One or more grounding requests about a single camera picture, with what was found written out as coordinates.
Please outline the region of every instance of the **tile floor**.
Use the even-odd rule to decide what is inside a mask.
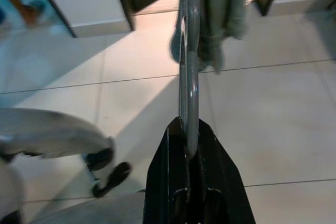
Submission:
[[[248,6],[244,40],[223,43],[220,75],[200,74],[200,115],[237,164],[256,222],[336,219],[336,24],[326,13],[261,17]],[[0,106],[79,116],[113,135],[130,178],[109,196],[144,188],[177,116],[176,12],[140,15],[129,34],[73,39],[60,25],[0,39]],[[26,186],[25,220],[91,200],[78,156],[13,165]]]

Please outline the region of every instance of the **gray towel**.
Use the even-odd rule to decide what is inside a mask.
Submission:
[[[180,0],[180,9],[185,6]],[[198,70],[212,66],[219,73],[224,65],[220,48],[227,37],[241,39],[245,32],[245,0],[200,0],[201,31],[198,45]],[[175,61],[180,61],[181,21],[180,10],[170,48]]]

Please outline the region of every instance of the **baseboard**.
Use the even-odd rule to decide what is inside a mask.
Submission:
[[[127,19],[90,25],[72,26],[71,29],[78,38],[125,33],[131,31]]]
[[[317,12],[326,9],[335,0],[292,0],[274,1],[269,9],[269,16],[296,13]]]

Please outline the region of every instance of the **black shoe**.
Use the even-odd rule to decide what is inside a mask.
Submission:
[[[122,162],[117,165],[113,172],[109,175],[108,183],[106,187],[100,189],[98,185],[95,185],[92,189],[92,194],[96,198],[103,197],[111,189],[119,186],[130,174],[132,171],[132,166],[128,162]]]

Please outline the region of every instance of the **gray cloth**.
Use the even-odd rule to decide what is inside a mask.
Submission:
[[[212,66],[219,73],[224,65],[224,55],[220,48],[227,37],[241,39],[245,32],[245,0],[200,0],[201,31],[198,44],[198,70]],[[171,53],[175,61],[180,61],[181,7],[180,0],[175,32],[171,40]]]

